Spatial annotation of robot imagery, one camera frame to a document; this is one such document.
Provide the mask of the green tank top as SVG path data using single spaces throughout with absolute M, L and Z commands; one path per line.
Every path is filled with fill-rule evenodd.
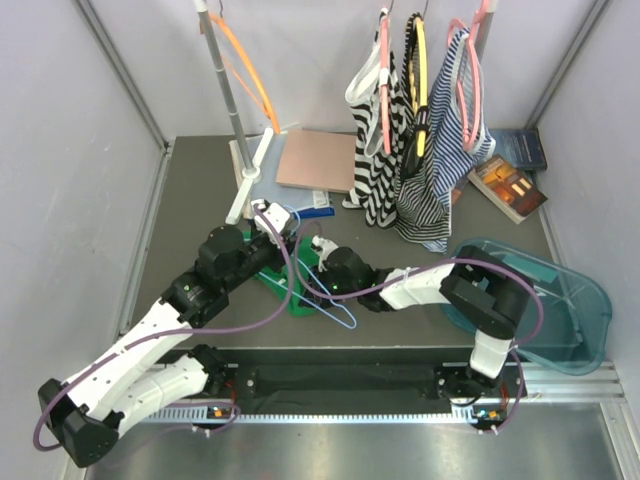
M 299 246 L 298 260 L 309 267 L 314 274 L 318 273 L 318 256 L 311 249 L 311 238 L 305 237 Z M 286 296 L 288 289 L 288 270 L 285 265 L 279 271 L 274 271 L 265 267 L 255 275 L 255 278 L 270 288 L 280 300 Z M 306 288 L 300 283 L 298 277 L 294 275 L 294 289 L 287 306 L 287 311 L 295 317 L 304 317 L 318 312 L 318 308 L 326 309 L 331 307 L 328 300 L 316 298 L 308 293 Z

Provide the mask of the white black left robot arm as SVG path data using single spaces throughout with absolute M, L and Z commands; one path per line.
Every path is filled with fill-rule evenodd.
M 291 272 L 297 236 L 285 224 L 256 220 L 249 235 L 234 226 L 213 229 L 193 265 L 178 275 L 143 318 L 91 365 L 37 391 L 41 416 L 78 468 L 100 462 L 133 426 L 185 397 L 216 396 L 226 387 L 226 365 L 216 350 L 198 345 L 162 372 L 150 368 L 199 332 L 229 305 L 238 287 L 265 269 Z

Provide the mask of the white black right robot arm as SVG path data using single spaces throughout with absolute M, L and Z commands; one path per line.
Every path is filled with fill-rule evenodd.
M 466 387 L 487 396 L 504 380 L 503 368 L 518 326 L 537 295 L 533 282 L 486 251 L 467 246 L 432 267 L 375 269 L 349 247 L 316 236 L 316 277 L 308 292 L 318 299 L 355 298 L 373 312 L 449 305 L 475 327 Z

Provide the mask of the wide black white striped top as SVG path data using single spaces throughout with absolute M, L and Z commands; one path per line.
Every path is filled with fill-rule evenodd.
M 393 63 L 389 64 L 391 152 L 384 150 L 379 77 L 381 47 L 375 44 L 364 65 L 345 91 L 345 101 L 356 124 L 354 186 L 343 201 L 346 208 L 362 209 L 368 226 L 388 229 L 396 222 L 396 193 L 402 150 L 409 133 L 409 108 Z

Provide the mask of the thin black white striped top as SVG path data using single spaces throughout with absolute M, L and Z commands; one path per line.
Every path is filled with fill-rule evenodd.
M 407 130 L 396 182 L 395 230 L 403 240 L 442 254 L 450 234 L 450 213 L 436 194 L 429 107 L 414 110 L 409 94 L 405 94 L 404 104 Z

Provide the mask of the blue white striped tank top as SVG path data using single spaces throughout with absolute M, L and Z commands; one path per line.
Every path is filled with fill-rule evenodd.
M 447 52 L 440 71 L 433 83 L 430 107 L 431 129 L 434 139 L 436 194 L 445 203 L 450 201 L 451 191 L 458 181 L 474 167 L 488 161 L 494 154 L 496 141 L 483 121 L 479 141 L 471 153 L 462 147 L 461 120 L 454 94 L 454 79 L 458 68 L 466 60 L 459 49 L 459 42 L 468 29 L 458 31 Z

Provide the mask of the yellow black hanger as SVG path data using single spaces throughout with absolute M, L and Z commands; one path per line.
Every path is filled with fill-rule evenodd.
M 406 23 L 403 62 L 407 115 L 412 129 L 405 172 L 411 175 L 417 171 L 426 153 L 428 136 L 428 59 L 424 19 L 419 12 L 413 13 Z

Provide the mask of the orange plastic hanger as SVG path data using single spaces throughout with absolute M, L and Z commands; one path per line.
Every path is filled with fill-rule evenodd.
M 268 119 L 272 130 L 276 134 L 280 134 L 281 126 L 274 105 L 271 102 L 262 79 L 258 74 L 251 58 L 248 56 L 244 46 L 220 15 L 209 13 L 209 18 L 210 22 L 216 25 L 230 42 L 237 57 L 242 62 L 244 69 L 250 76 L 253 86 L 250 87 L 244 80 L 242 75 L 235 69 L 233 64 L 225 56 L 222 56 L 224 65 L 228 66 L 231 69 L 232 74 L 235 76 L 239 84 L 244 88 L 245 92 L 262 111 L 263 115 Z

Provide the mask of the pink hanger left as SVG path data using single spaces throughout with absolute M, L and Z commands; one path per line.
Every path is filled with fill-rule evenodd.
M 380 98 L 380 121 L 383 137 L 384 152 L 391 153 L 391 121 L 389 108 L 389 77 L 390 77 L 390 55 L 389 55 L 389 17 L 394 2 L 381 10 L 380 18 L 380 71 L 379 71 L 379 98 Z

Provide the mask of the pink hanger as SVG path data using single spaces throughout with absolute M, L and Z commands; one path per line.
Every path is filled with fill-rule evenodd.
M 379 98 L 380 98 L 380 121 L 383 137 L 384 152 L 391 153 L 391 121 L 389 108 L 389 77 L 390 77 L 390 55 L 389 55 L 389 17 L 394 2 L 381 10 L 380 18 L 380 71 L 379 71 Z
M 452 78 L 461 120 L 462 147 L 469 153 L 479 141 L 483 125 L 484 90 L 481 57 L 486 43 L 484 23 L 490 19 L 493 12 L 492 2 L 482 1 L 470 25 L 460 18 L 454 18 L 449 23 L 447 31 L 447 46 L 450 47 L 457 32 L 468 29 L 466 37 L 459 42 L 459 49 L 466 55 L 466 60 Z

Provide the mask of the pink hanger right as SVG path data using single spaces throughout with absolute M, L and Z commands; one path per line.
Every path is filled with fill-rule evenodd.
M 459 42 L 459 49 L 466 55 L 466 60 L 452 78 L 461 120 L 462 147 L 469 153 L 479 141 L 483 125 L 484 90 L 481 57 L 486 43 L 484 23 L 490 19 L 493 12 L 492 2 L 482 1 L 470 25 L 460 18 L 454 18 L 449 23 L 447 31 L 447 46 L 450 47 L 457 32 L 468 29 L 466 37 Z

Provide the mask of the white rack base foot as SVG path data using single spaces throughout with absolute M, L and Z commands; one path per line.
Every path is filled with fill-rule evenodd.
M 226 224 L 236 225 L 241 219 L 245 205 L 250 202 L 252 188 L 261 180 L 261 166 L 273 137 L 274 130 L 271 127 L 267 127 L 260 138 L 260 143 L 258 144 L 255 155 L 251 158 L 250 166 L 242 169 L 242 181 L 238 186 L 238 191 L 226 216 Z

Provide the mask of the blue white folder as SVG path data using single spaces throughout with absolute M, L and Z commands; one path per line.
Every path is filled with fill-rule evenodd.
M 266 199 L 291 207 L 302 219 L 334 216 L 335 209 L 327 191 L 288 187 L 276 182 L 285 143 L 285 134 L 275 134 L 270 140 L 260 165 L 261 179 L 253 186 L 250 200 Z

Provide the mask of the grey rack pole left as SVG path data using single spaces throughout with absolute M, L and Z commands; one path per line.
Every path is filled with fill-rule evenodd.
M 235 139 L 240 149 L 241 160 L 243 162 L 244 169 L 248 175 L 254 175 L 257 173 L 257 169 L 254 166 L 252 158 L 249 154 L 244 129 L 237 111 L 237 106 L 231 90 L 222 55 L 209 16 L 208 4 L 205 0 L 194 0 L 194 6 L 198 14 L 199 24 L 202 27 L 202 31 L 207 42 L 214 69 L 217 74 L 217 79 L 226 105 L 226 110 L 232 125 Z

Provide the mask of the grey rack pole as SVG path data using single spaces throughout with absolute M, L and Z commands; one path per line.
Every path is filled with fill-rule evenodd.
M 254 166 L 252 158 L 249 154 L 244 129 L 237 111 L 237 106 L 231 90 L 222 55 L 209 16 L 208 4 L 205 0 L 194 0 L 194 6 L 198 14 L 199 24 L 202 27 L 202 31 L 207 42 L 214 69 L 217 74 L 217 79 L 226 105 L 226 110 L 232 125 L 235 139 L 240 149 L 241 160 L 243 162 L 244 169 L 248 175 L 254 175 L 257 173 L 257 169 Z
M 481 62 L 485 53 L 489 32 L 493 23 L 494 15 L 498 9 L 499 0 L 484 1 L 480 7 L 482 18 L 479 21 L 479 29 L 475 39 L 475 50 L 478 61 Z

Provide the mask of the pink brown notebook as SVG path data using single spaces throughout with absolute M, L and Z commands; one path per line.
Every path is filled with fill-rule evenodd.
M 355 144 L 353 134 L 289 130 L 276 182 L 287 187 L 347 193 L 354 186 Z

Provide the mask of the orange cover book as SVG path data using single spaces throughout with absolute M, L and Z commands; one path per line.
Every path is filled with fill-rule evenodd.
M 500 155 L 472 169 L 468 180 L 515 224 L 547 201 L 532 180 Z

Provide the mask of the dark blue book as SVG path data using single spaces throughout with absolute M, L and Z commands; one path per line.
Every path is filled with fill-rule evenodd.
M 523 171 L 544 171 L 548 168 L 537 128 L 491 129 L 490 134 L 496 141 L 494 154 L 515 168 Z

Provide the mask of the teal transparent plastic basket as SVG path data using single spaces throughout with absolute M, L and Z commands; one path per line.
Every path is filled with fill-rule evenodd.
M 538 322 L 537 304 L 529 294 L 514 343 L 521 358 L 560 373 L 582 376 L 599 368 L 606 356 L 612 305 L 606 292 L 592 279 L 561 265 L 491 239 L 461 243 L 458 257 L 476 247 L 529 277 L 544 321 Z

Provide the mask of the grey rack pole right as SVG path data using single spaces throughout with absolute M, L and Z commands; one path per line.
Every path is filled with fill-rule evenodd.
M 482 18 L 479 21 L 479 29 L 475 39 L 475 50 L 478 61 L 481 62 L 485 53 L 489 32 L 493 23 L 494 15 L 498 9 L 499 0 L 484 1 L 480 7 Z

